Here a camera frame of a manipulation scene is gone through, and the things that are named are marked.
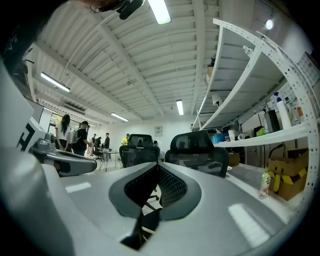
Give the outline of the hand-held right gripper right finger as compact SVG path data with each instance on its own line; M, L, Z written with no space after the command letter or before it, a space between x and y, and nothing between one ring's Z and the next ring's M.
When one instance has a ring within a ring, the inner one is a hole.
M201 198L186 217L159 223L149 241L151 256L261 256L258 247L270 250L267 242L286 225L262 200L225 178L161 166L195 180Z

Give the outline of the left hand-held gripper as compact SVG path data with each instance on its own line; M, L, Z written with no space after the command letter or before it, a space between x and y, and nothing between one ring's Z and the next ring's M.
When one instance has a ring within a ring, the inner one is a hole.
M0 60L0 150L35 151L46 154L55 150L52 135L33 118L34 109L16 87Z

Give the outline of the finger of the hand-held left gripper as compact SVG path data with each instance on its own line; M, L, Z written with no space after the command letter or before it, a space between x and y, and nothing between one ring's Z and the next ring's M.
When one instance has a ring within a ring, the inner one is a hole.
M53 166L60 176L79 176L91 173L97 168L95 160L63 150L39 151L33 149L32 154L42 164Z

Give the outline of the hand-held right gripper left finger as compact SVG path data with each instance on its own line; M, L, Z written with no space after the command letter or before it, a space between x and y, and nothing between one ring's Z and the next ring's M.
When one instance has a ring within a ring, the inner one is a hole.
M116 241L75 205L52 165L0 147L0 254L35 256L156 256Z

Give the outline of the green label drink bottle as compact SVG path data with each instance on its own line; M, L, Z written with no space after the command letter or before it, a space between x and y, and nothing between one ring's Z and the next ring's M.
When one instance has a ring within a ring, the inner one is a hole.
M259 199L264 199L265 197L268 196L270 181L271 181L271 176L269 173L269 168L266 167L261 176L261 185L260 185L260 190L258 194Z

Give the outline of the small cardboard box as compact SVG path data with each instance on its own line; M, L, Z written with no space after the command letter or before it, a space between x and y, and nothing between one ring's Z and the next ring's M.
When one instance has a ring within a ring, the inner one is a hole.
M240 163L240 155L239 153L230 153L229 154L229 163L230 167L238 166Z

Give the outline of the black mesh office chair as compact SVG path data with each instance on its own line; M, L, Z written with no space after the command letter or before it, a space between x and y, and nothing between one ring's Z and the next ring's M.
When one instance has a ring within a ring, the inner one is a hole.
M208 132L201 130L176 135L164 155L164 161L225 178L229 152L214 147Z
M160 149L154 146L151 135L131 134L127 145L119 148L123 168L136 166L143 163L159 162Z

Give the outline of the blue storage bin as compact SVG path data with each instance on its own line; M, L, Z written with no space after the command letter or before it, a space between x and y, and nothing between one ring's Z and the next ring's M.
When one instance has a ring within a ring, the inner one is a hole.
M228 137L228 136L229 136L228 133L216 133L216 134L212 135L210 137L210 139L213 144L218 144L220 142L225 142L226 137Z

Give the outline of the cardboard box with yellow print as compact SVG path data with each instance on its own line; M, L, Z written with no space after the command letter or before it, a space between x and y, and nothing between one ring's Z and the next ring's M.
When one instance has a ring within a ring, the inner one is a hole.
M269 190L286 201L291 200L305 188L308 164L307 148L291 149L287 152L287 157L269 157Z

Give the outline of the white metal shelving unit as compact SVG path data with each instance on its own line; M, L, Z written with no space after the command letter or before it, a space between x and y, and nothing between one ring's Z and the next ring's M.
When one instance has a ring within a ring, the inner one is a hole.
M306 138L309 153L306 185L304 190L292 199L296 203L292 213L300 215L310 207L320 180L320 137L317 117L320 106L314 91L297 63L275 42L258 32L217 18L213 23L219 27L219 35L215 65L208 87L211 88L217 81L217 75L221 71L219 65L227 48L236 47L246 57L247 65L221 106L206 121L196 118L191 130L223 129L239 119L250 118L278 89L289 85L303 113L301 124L253 138L220 142L218 146L252 147Z

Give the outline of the person's black shirt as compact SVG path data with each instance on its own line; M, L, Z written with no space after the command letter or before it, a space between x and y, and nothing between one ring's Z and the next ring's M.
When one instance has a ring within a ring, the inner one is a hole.
M68 0L0 0L0 61L12 75L56 9Z

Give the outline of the black box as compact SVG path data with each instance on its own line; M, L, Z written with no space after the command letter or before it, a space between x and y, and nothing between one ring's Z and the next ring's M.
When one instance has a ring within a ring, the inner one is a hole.
M276 111L274 109L266 111L264 117L268 133L274 133L280 130L280 124L277 118Z

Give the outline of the white spray bottle blue trigger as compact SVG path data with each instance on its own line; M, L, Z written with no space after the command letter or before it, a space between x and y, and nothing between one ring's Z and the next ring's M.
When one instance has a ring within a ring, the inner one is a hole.
M274 93L274 96L276 97L276 106L278 108L279 116L282 123L283 129L288 129L292 126L290 117L286 108L285 103L282 101L282 99L279 96L278 92Z

